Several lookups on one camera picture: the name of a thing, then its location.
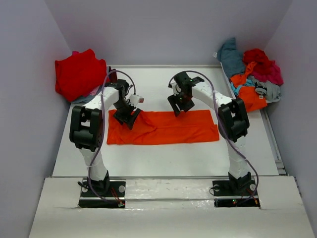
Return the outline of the teal blue crumpled t-shirt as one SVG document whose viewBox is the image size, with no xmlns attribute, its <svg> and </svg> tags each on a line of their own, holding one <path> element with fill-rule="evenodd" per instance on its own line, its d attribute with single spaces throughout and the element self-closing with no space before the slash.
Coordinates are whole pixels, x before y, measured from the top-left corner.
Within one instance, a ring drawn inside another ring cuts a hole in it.
<svg viewBox="0 0 317 238">
<path fill-rule="evenodd" d="M 235 37 L 223 43 L 217 52 L 216 58 L 222 64 L 222 68 L 228 79 L 245 73 L 246 67 L 242 61 L 243 54 L 237 50 Z"/>
</svg>

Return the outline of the folded red t-shirt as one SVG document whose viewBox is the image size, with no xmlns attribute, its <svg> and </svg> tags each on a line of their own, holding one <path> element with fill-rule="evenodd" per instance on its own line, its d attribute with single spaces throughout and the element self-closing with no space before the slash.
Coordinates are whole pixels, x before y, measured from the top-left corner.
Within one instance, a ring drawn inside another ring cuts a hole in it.
<svg viewBox="0 0 317 238">
<path fill-rule="evenodd" d="M 69 102 L 89 95 L 106 77 L 106 61 L 97 59 L 92 49 L 56 60 L 54 65 L 55 91 Z"/>
</svg>

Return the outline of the red crumpled t-shirt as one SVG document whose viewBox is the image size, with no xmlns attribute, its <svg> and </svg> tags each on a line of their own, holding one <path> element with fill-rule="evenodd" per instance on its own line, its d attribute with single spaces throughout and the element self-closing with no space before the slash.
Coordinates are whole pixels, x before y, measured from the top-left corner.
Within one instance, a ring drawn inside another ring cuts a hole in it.
<svg viewBox="0 0 317 238">
<path fill-rule="evenodd" d="M 269 60 L 267 55 L 261 49 L 255 48 L 252 50 L 245 51 L 243 53 L 244 64 L 250 64 L 251 62 L 255 62 L 254 72 L 260 74 L 269 74 L 272 62 Z"/>
</svg>

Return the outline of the folded pink t-shirt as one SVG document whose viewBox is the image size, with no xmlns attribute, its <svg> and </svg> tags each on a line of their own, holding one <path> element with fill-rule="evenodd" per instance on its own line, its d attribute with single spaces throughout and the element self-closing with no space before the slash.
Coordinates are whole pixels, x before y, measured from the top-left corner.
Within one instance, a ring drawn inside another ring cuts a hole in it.
<svg viewBox="0 0 317 238">
<path fill-rule="evenodd" d="M 97 94 L 101 91 L 101 89 L 102 89 L 101 86 L 94 88 L 94 89 L 89 93 L 89 96 L 95 96 L 95 95 L 97 95 Z"/>
</svg>

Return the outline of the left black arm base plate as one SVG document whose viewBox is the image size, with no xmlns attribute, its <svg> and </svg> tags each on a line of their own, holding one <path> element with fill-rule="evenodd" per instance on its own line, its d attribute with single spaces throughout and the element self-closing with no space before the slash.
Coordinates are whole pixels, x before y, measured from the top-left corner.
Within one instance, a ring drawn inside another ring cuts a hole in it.
<svg viewBox="0 0 317 238">
<path fill-rule="evenodd" d="M 110 180 L 110 187 L 107 192 L 97 191 L 100 199 L 89 188 L 88 181 L 83 179 L 77 184 L 81 187 L 78 206 L 80 208 L 103 208 L 103 209 L 124 209 L 126 205 L 125 191 L 126 181 Z"/>
</svg>

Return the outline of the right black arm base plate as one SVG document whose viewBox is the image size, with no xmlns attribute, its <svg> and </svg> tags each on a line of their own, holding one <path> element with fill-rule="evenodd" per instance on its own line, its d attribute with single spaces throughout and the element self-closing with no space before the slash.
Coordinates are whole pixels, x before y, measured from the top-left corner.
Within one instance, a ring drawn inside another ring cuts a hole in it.
<svg viewBox="0 0 317 238">
<path fill-rule="evenodd" d="M 258 207 L 260 200 L 258 192 L 254 192 L 256 182 L 251 181 L 246 188 L 233 191 L 228 180 L 214 180 L 209 193 L 213 196 L 215 208 Z"/>
</svg>

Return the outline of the orange t-shirt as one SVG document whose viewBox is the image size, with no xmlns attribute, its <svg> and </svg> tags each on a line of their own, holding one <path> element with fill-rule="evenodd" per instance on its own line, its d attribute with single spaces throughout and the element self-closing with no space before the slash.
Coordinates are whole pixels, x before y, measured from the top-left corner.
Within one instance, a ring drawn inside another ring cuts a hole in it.
<svg viewBox="0 0 317 238">
<path fill-rule="evenodd" d="M 145 112 L 137 116 L 133 128 L 121 125 L 114 118 L 115 110 L 108 112 L 108 145 L 162 145 L 177 143 L 214 142 L 219 140 L 217 125 L 209 110 L 181 112 Z"/>
<path fill-rule="evenodd" d="M 251 76 L 255 65 L 255 62 L 248 64 L 245 73 L 231 77 L 230 82 L 232 82 L 235 87 L 245 84 L 248 77 Z M 242 87 L 237 97 L 243 100 L 247 112 L 260 110 L 267 106 L 265 98 L 261 98 L 255 92 L 255 87 Z"/>
</svg>

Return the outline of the folded maroon t-shirt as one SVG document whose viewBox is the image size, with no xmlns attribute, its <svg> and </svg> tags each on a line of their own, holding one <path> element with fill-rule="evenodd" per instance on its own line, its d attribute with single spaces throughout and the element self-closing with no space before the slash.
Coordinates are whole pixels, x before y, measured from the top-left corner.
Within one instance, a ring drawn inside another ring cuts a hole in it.
<svg viewBox="0 0 317 238">
<path fill-rule="evenodd" d="M 112 69 L 111 66 L 108 66 L 108 67 L 107 67 L 107 70 L 108 70 L 108 79 L 107 79 L 107 82 L 116 83 L 116 82 L 118 81 L 117 73 L 116 73 L 116 72 L 111 73 L 111 71 L 113 71 L 113 70 L 115 70 L 115 69 Z"/>
</svg>

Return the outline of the cyan crumpled t-shirt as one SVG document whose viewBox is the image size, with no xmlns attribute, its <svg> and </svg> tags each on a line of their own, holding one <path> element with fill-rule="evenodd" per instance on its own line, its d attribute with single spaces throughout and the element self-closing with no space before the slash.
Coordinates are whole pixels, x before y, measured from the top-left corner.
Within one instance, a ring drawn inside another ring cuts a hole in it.
<svg viewBox="0 0 317 238">
<path fill-rule="evenodd" d="M 230 86 L 235 96 L 239 95 L 239 91 L 241 90 L 242 87 L 255 87 L 253 81 L 250 79 L 247 79 L 245 84 L 238 85 L 237 87 L 235 87 L 234 84 L 231 82 Z"/>
</svg>

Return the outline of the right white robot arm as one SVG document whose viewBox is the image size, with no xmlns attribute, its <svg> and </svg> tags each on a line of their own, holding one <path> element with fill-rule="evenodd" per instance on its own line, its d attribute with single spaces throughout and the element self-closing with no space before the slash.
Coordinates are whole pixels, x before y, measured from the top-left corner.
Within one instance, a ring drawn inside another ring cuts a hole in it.
<svg viewBox="0 0 317 238">
<path fill-rule="evenodd" d="M 194 107 L 193 98 L 214 109 L 218 130 L 226 140 L 229 156 L 226 188 L 235 195 L 242 194 L 252 182 L 248 160 L 243 155 L 245 137 L 250 126 L 243 100 L 233 99 L 217 92 L 205 75 L 193 70 L 174 75 L 168 87 L 173 90 L 173 94 L 167 99 L 176 117 L 181 112 L 187 112 Z"/>
</svg>

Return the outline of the grey crumpled t-shirt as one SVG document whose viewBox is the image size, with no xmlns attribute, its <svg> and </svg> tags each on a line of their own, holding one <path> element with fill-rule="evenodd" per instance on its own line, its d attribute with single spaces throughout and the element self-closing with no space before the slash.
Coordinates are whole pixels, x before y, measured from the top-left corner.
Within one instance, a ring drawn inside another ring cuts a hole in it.
<svg viewBox="0 0 317 238">
<path fill-rule="evenodd" d="M 281 91 L 278 85 L 275 85 L 269 81 L 260 82 L 255 79 L 254 76 L 249 76 L 249 80 L 251 80 L 252 84 L 255 87 L 255 92 L 261 97 L 265 98 L 267 103 L 276 103 L 281 99 Z"/>
</svg>

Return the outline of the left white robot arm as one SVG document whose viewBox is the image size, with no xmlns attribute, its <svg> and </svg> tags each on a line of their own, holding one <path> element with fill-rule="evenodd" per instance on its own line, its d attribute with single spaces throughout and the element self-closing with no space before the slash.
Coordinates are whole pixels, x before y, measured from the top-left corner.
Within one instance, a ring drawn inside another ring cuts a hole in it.
<svg viewBox="0 0 317 238">
<path fill-rule="evenodd" d="M 141 112 L 137 108 L 144 98 L 132 94 L 126 98 L 131 86 L 126 80 L 107 82 L 90 102 L 75 106 L 71 112 L 69 139 L 81 152 L 87 166 L 88 188 L 99 196 L 109 192 L 110 179 L 101 153 L 105 135 L 106 112 L 115 107 L 114 119 L 132 129 Z"/>
</svg>

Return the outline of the folded light blue t-shirt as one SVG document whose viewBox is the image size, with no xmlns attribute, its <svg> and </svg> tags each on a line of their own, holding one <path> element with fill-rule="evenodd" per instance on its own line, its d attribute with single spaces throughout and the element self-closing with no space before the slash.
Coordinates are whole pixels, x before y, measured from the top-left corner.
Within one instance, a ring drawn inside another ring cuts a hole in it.
<svg viewBox="0 0 317 238">
<path fill-rule="evenodd" d="M 90 102 L 95 96 L 93 95 L 89 95 L 87 97 L 84 97 L 84 96 L 81 96 L 77 99 L 75 99 L 72 103 L 75 103 L 75 104 L 80 104 L 80 103 L 88 103 Z"/>
</svg>

